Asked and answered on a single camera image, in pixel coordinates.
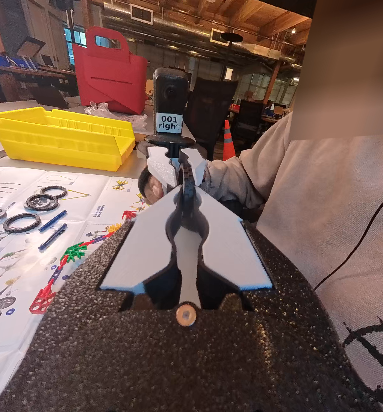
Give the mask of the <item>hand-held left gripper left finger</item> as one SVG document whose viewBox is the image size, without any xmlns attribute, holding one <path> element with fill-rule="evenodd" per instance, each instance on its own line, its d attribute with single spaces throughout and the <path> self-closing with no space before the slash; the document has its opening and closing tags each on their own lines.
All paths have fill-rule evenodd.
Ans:
<svg viewBox="0 0 383 412">
<path fill-rule="evenodd" d="M 182 274 L 175 235 L 182 223 L 182 187 L 176 187 L 135 219 L 100 285 L 102 290 L 148 295 L 155 306 L 177 306 Z"/>
</svg>

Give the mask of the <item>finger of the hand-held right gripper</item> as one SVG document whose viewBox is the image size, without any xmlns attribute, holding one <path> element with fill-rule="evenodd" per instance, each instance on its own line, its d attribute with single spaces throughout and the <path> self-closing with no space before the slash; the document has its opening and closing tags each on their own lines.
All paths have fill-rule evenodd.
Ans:
<svg viewBox="0 0 383 412">
<path fill-rule="evenodd" d="M 198 149 L 181 149 L 181 163 L 191 167 L 194 183 L 200 187 L 205 178 L 206 159 L 203 158 Z"/>
<path fill-rule="evenodd" d="M 166 147 L 147 147 L 148 171 L 162 184 L 163 189 L 178 186 L 179 163 L 169 157 Z"/>
</svg>

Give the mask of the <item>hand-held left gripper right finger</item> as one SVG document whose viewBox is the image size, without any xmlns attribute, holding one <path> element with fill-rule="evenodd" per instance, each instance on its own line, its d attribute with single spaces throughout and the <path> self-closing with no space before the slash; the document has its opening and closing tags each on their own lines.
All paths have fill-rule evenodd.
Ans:
<svg viewBox="0 0 383 412">
<path fill-rule="evenodd" d="M 196 273 L 201 306 L 220 306 L 228 294 L 273 290 L 240 217 L 196 188 L 193 218 L 201 236 Z"/>
</svg>

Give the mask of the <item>short blue plastic rod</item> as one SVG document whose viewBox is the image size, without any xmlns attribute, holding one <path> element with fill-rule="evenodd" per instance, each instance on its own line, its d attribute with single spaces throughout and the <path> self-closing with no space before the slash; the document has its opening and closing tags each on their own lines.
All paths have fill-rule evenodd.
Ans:
<svg viewBox="0 0 383 412">
<path fill-rule="evenodd" d="M 38 230 L 40 233 L 43 233 L 45 231 L 47 231 L 48 229 L 50 229 L 52 226 L 54 226 L 58 221 L 60 221 L 61 219 L 63 219 L 65 217 L 65 215 L 67 214 L 67 210 L 63 210 L 61 211 L 59 214 L 57 214 L 55 217 L 53 217 L 52 219 L 50 219 L 47 223 L 45 223 L 44 225 L 42 225 Z"/>
</svg>

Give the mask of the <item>yellow plastic parts bin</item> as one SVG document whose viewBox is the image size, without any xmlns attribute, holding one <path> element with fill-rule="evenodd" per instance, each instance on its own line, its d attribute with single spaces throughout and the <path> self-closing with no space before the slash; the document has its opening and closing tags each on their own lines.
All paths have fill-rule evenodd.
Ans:
<svg viewBox="0 0 383 412">
<path fill-rule="evenodd" d="M 10 159 L 112 172 L 136 144 L 130 122 L 43 107 L 0 112 L 0 143 Z"/>
</svg>

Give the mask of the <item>person's right forearm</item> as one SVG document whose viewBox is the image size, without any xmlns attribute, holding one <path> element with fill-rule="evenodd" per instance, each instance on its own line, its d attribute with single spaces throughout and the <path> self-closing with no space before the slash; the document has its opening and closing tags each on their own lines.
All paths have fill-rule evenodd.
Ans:
<svg viewBox="0 0 383 412">
<path fill-rule="evenodd" d="M 251 149 L 226 161 L 206 161 L 201 189 L 218 201 L 257 209 L 270 196 L 290 144 L 292 113 L 275 123 Z"/>
</svg>

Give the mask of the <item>person's right hand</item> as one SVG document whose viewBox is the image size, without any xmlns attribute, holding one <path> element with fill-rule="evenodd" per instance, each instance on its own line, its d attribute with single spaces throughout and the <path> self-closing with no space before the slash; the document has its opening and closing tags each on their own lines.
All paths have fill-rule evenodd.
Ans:
<svg viewBox="0 0 383 412">
<path fill-rule="evenodd" d="M 164 196 L 162 183 L 147 170 L 140 176 L 138 186 L 148 205 L 153 205 Z"/>
</svg>

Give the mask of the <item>orange traffic cone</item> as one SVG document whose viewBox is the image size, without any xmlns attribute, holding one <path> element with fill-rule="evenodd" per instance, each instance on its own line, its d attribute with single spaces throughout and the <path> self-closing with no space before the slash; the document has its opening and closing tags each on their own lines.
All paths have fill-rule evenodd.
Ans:
<svg viewBox="0 0 383 412">
<path fill-rule="evenodd" d="M 236 156 L 235 147 L 230 132 L 229 120 L 224 122 L 224 145 L 223 145 L 223 161 L 231 159 Z"/>
</svg>

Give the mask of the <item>black office chair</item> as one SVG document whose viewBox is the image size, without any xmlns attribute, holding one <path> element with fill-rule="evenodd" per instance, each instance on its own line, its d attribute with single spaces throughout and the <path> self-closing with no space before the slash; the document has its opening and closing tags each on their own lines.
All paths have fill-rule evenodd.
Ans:
<svg viewBox="0 0 383 412">
<path fill-rule="evenodd" d="M 196 142 L 212 161 L 219 132 L 233 101 L 238 81 L 206 80 L 198 77 L 189 96 L 184 122 Z"/>
</svg>

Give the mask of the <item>colourful rod and connector model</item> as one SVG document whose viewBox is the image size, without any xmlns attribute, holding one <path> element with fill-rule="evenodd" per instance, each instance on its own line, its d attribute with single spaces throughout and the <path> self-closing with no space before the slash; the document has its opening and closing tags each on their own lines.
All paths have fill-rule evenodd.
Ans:
<svg viewBox="0 0 383 412">
<path fill-rule="evenodd" d="M 80 242 L 74 245 L 69 246 L 62 257 L 60 258 L 59 265 L 55 268 L 52 276 L 47 282 L 47 285 L 42 288 L 34 298 L 34 301 L 29 307 L 29 312 L 32 315 L 44 315 L 53 301 L 57 291 L 53 290 L 53 286 L 58 279 L 68 280 L 70 275 L 62 275 L 64 267 L 67 264 L 75 263 L 76 260 L 81 261 L 84 257 L 87 256 L 87 250 L 92 245 L 95 245 L 100 242 L 108 240 L 115 232 L 117 232 L 124 223 L 133 220 L 137 217 L 138 211 L 124 211 L 122 215 L 122 222 L 118 224 L 113 224 L 107 227 L 104 234 L 97 236 L 91 240 Z"/>
</svg>

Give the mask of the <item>clear plastic bag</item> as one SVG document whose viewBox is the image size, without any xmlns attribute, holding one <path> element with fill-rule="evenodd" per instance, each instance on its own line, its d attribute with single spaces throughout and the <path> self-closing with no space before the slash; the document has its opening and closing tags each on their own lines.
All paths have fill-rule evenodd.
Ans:
<svg viewBox="0 0 383 412">
<path fill-rule="evenodd" d="M 87 115 L 103 117 L 112 120 L 121 120 L 131 123 L 133 130 L 146 131 L 147 127 L 147 115 L 126 115 L 126 114 L 115 114 L 108 109 L 108 103 L 101 102 L 95 103 L 90 102 L 89 106 L 84 107 L 84 111 Z"/>
</svg>

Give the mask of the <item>person in beige hoodie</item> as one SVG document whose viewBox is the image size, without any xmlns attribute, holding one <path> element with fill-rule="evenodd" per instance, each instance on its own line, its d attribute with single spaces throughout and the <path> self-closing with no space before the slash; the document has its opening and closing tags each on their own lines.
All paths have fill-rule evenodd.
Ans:
<svg viewBox="0 0 383 412">
<path fill-rule="evenodd" d="M 290 142 L 258 227 L 315 288 L 383 400 L 383 136 Z"/>
</svg>

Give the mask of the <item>thick blue plastic rod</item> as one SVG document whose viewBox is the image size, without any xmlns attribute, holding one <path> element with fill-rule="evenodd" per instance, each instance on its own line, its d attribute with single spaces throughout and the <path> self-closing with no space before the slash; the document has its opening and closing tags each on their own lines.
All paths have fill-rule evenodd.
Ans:
<svg viewBox="0 0 383 412">
<path fill-rule="evenodd" d="M 38 250 L 42 252 L 49 248 L 66 230 L 67 224 L 64 223 L 38 247 Z"/>
</svg>

